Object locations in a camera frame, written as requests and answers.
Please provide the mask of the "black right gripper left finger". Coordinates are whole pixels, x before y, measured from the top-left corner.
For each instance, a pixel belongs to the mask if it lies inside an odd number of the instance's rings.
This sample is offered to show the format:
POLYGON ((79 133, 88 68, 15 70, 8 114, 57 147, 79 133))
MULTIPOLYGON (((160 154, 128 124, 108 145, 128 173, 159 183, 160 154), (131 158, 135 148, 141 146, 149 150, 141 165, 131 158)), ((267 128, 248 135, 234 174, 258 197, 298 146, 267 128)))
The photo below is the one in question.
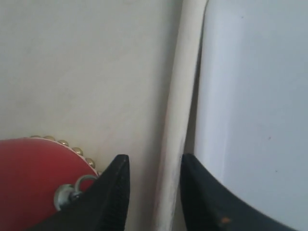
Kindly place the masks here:
POLYGON ((119 154, 78 199, 30 230, 123 231, 129 198, 129 156, 119 154))

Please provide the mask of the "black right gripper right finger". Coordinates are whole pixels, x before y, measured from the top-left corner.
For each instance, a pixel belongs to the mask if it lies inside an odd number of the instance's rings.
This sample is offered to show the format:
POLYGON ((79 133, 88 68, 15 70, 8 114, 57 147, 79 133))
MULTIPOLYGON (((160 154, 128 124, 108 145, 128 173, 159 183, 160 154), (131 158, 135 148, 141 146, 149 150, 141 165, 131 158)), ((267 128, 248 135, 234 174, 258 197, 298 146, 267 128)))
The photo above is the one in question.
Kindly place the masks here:
POLYGON ((223 176, 184 154, 180 197, 189 231, 305 231, 308 168, 276 156, 234 156, 223 176))

